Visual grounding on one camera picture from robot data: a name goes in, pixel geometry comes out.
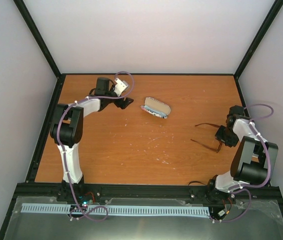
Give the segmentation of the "brown tinted sunglasses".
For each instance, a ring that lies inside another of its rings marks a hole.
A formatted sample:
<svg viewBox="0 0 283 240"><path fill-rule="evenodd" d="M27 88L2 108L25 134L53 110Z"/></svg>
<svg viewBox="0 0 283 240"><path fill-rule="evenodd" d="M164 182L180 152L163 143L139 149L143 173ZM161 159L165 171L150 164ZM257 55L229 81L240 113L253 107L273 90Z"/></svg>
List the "brown tinted sunglasses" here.
<svg viewBox="0 0 283 240"><path fill-rule="evenodd" d="M214 153L221 150L223 143L215 137L215 133L220 127L219 124L203 122L196 124L194 127L196 128L194 137L190 139L193 143Z"/></svg>

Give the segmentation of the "flag print glasses case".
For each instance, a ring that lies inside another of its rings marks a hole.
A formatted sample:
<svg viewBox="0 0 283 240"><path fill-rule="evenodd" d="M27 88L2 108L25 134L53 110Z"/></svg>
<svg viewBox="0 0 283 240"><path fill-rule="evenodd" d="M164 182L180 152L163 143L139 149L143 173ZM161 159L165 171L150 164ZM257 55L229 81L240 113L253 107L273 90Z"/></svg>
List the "flag print glasses case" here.
<svg viewBox="0 0 283 240"><path fill-rule="evenodd" d="M159 101L159 100L157 100L153 97L146 97L144 104L141 105L140 108L142 110L143 110L143 108L147 108L147 109L160 111L160 112L167 114L167 117L171 113L171 107L169 105L167 105L166 103L161 102L161 101Z"/></svg>

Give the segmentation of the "light blue cleaning cloth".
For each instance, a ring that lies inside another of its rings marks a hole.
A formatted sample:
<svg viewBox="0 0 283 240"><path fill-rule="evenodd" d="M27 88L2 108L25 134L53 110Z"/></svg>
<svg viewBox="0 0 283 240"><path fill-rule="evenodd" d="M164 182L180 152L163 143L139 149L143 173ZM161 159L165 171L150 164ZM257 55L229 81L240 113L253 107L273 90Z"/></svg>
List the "light blue cleaning cloth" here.
<svg viewBox="0 0 283 240"><path fill-rule="evenodd" d="M154 110L154 109L148 109L148 108L143 108L143 110L149 114L151 114L152 116L155 116L155 117L158 117L158 118L161 118L161 119L167 119L168 118L168 115L165 114L164 112L161 112L161 111L157 111L157 110Z"/></svg>

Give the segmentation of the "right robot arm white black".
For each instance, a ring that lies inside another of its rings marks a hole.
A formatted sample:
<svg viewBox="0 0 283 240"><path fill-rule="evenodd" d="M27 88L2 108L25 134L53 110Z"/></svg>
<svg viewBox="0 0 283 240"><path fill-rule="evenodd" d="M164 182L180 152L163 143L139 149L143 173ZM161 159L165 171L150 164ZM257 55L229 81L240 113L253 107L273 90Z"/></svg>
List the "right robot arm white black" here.
<svg viewBox="0 0 283 240"><path fill-rule="evenodd" d="M270 182L278 145L262 136L255 122L245 116L243 106L234 105L229 109L226 125L219 126L215 138L220 145L239 147L230 170L209 180L206 191L209 202L217 203L245 187L262 188Z"/></svg>

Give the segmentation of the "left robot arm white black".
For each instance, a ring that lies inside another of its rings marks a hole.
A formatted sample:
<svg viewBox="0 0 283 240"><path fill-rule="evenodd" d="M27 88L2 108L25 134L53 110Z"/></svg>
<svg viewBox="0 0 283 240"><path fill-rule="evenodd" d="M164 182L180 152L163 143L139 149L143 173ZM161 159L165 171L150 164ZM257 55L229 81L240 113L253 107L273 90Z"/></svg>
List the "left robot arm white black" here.
<svg viewBox="0 0 283 240"><path fill-rule="evenodd" d="M133 99L127 97L130 85L116 77L111 80L99 77L95 88L82 100L70 104L59 103L54 111L50 137L59 150L63 177L62 193L74 201L81 201L86 195L84 175L80 167L79 142L83 136L84 118L101 112L109 104L124 110Z"/></svg>

